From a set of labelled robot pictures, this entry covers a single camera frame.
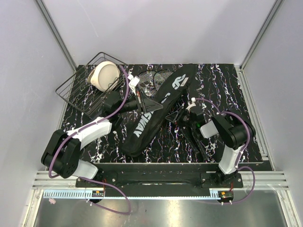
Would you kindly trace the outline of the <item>black racket bag Crossway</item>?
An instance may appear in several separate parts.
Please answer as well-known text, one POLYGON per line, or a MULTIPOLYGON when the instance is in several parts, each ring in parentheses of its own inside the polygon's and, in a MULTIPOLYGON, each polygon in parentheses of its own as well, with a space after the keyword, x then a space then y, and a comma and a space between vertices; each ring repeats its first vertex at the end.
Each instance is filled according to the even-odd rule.
POLYGON ((195 64, 185 64, 163 81, 154 96, 154 101, 160 103, 163 108, 142 114, 132 124, 120 148, 123 154, 137 157, 143 153, 158 133, 166 115, 190 87, 191 82, 195 79, 196 69, 195 64))

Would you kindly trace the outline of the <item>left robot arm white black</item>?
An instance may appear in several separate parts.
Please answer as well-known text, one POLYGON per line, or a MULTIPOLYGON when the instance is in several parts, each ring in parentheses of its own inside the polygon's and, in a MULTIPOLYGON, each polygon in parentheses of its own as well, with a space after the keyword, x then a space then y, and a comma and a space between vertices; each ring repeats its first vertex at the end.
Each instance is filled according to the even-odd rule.
POLYGON ((144 92, 137 92, 130 99, 121 98, 118 92, 110 92, 103 104, 107 116, 99 116, 74 130, 56 130, 47 144, 41 162, 48 167, 50 178, 84 177, 91 187, 98 187, 102 183, 102 175, 94 164, 80 159, 81 151, 97 138, 112 132, 120 122, 119 114, 132 110, 148 114, 162 108, 160 102, 149 98, 144 92))

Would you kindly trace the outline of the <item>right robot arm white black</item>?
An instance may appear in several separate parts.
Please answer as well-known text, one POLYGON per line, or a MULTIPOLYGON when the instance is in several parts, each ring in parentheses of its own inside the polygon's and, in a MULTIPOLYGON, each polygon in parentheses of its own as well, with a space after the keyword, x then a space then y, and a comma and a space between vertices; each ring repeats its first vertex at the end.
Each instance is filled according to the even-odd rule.
POLYGON ((195 154, 207 158, 202 139, 219 135, 224 143, 222 158, 217 170, 209 176, 201 176, 201 185, 230 187, 235 184, 239 160, 250 139, 256 135, 255 128, 240 112, 233 109, 205 120, 202 110, 197 107, 181 107, 166 116, 166 120, 178 126, 195 154))

